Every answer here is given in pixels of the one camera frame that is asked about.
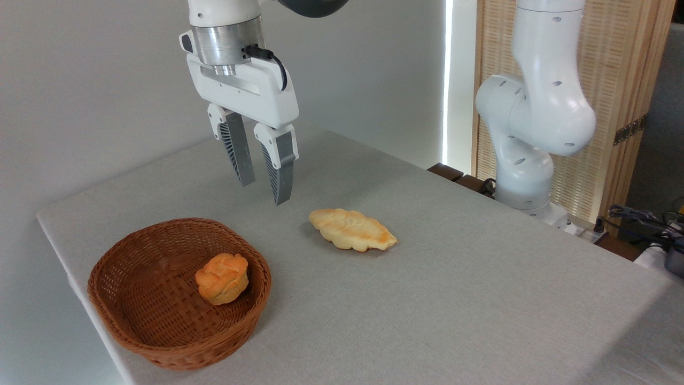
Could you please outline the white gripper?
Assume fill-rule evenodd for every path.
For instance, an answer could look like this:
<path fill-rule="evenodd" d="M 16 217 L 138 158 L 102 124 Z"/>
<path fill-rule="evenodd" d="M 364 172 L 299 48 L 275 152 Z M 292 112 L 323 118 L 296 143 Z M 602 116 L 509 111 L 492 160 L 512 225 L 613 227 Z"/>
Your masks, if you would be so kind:
<path fill-rule="evenodd" d="M 294 161 L 299 158 L 294 127 L 289 124 L 300 110 L 289 73 L 275 61 L 252 58 L 237 64 L 234 75 L 217 74 L 201 63 L 192 40 L 190 30 L 180 36 L 195 89 L 210 102 L 207 114 L 213 136 L 224 144 L 239 182 L 247 186 L 255 175 L 242 115 L 261 122 L 254 134 L 261 143 L 274 202 L 283 204 L 291 197 Z"/>

